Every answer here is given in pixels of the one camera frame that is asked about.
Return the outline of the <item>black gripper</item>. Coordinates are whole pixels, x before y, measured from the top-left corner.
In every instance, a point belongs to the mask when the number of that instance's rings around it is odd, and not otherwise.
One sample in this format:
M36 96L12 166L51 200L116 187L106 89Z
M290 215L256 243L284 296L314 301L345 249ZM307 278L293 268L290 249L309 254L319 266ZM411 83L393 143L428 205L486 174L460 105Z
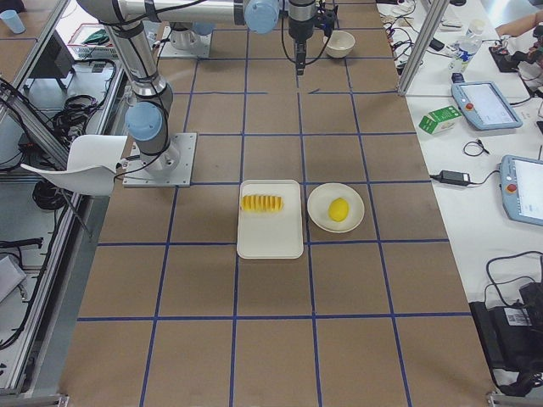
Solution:
M306 65L306 41L312 37L316 19L315 0L288 1L288 33L295 42L296 75L303 75Z

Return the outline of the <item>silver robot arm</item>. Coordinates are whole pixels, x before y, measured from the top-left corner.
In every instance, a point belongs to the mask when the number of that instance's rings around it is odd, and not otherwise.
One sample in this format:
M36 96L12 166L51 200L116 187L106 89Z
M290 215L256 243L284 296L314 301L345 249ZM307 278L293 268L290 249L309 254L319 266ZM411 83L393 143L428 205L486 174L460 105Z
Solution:
M129 75L137 105L150 103L161 120L158 134L144 141L130 133L143 168L155 174L171 172L180 160L168 135L172 89L154 62L143 22L168 23L194 30L196 23L245 25L258 34L270 32L279 19L278 1L80 1L88 14L109 33Z

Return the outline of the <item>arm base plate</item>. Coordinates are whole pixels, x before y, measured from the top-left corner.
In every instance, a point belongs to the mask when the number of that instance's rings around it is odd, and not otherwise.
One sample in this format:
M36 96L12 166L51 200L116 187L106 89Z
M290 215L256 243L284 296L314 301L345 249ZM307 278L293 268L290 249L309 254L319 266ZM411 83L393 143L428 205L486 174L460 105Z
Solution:
M166 26L160 57L163 59L207 59L215 26L195 23L189 29L172 30Z
M170 146L151 165L151 157L141 155L138 145L132 144L131 155L138 159L126 162L122 169L124 187L189 187L192 179L197 134L176 133L170 136Z

